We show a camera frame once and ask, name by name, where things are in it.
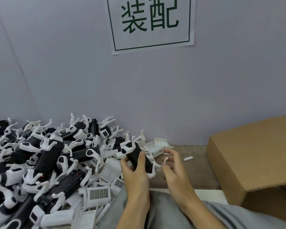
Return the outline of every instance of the sign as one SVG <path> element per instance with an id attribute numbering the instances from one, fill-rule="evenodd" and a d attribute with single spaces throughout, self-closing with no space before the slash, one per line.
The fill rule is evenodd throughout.
<path id="1" fill-rule="evenodd" d="M 104 0 L 112 54 L 194 44 L 196 0 Z"/>

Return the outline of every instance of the gray pants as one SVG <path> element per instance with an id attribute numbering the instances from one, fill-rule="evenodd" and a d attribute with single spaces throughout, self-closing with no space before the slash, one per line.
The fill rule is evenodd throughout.
<path id="1" fill-rule="evenodd" d="M 98 229 L 115 229 L 127 203 L 125 187 L 111 204 Z M 286 229 L 286 222 L 275 217 L 252 212 L 239 206 L 203 201 L 206 207 L 228 229 Z M 145 229 L 195 229 L 172 197 L 163 192 L 150 191 L 150 209 Z"/>

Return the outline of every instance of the plastic component pile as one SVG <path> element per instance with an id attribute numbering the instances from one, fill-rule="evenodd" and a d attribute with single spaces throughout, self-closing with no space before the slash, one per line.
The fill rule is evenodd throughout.
<path id="1" fill-rule="evenodd" d="M 53 128 L 52 120 L 17 123 L 0 121 L 0 228 L 96 229 L 110 203 L 124 186 L 120 159 L 137 166 L 145 151 L 149 178 L 160 165 L 154 158 L 172 148 L 165 139 L 145 143 L 143 130 L 137 138 L 118 136 L 115 119 L 98 122 L 87 118 L 71 121 L 67 128 Z"/>

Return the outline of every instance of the person's left hand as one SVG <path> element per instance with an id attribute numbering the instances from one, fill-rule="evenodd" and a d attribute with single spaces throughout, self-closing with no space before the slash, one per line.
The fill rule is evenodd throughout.
<path id="1" fill-rule="evenodd" d="M 128 158 L 121 160 L 123 178 L 128 195 L 128 203 L 141 204 L 147 213 L 150 207 L 149 179 L 145 171 L 145 154 L 141 151 L 138 157 L 138 165 L 135 171 L 128 165 Z"/>

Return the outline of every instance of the table surface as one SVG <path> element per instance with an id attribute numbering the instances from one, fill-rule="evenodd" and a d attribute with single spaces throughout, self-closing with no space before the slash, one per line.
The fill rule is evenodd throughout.
<path id="1" fill-rule="evenodd" d="M 210 161 L 206 156 L 206 145 L 174 145 L 174 150 L 179 152 L 194 189 L 221 190 Z M 166 156 L 160 155 L 155 158 L 155 161 L 162 165 L 162 158 Z M 190 156 L 194 159 L 186 162 L 183 160 Z M 164 174 L 161 171 L 157 171 L 156 177 L 150 180 L 150 188 L 167 188 Z"/>

